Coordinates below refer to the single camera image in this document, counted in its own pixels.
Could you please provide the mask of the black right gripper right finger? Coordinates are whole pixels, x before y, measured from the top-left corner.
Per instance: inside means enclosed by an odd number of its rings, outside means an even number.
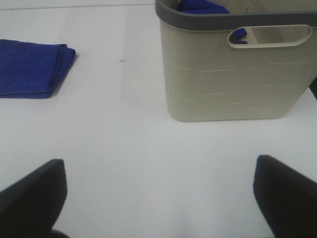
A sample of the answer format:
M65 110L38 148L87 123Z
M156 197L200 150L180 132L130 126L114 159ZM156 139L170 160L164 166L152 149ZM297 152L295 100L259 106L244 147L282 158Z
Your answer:
M270 155L257 158L253 192L276 238L317 236L317 183Z

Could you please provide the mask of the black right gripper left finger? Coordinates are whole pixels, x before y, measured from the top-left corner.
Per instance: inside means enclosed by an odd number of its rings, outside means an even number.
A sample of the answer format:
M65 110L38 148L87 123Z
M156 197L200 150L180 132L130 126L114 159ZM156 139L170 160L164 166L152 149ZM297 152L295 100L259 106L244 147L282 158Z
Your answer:
M67 197L62 159L52 159L0 193L2 238L65 238L53 227Z

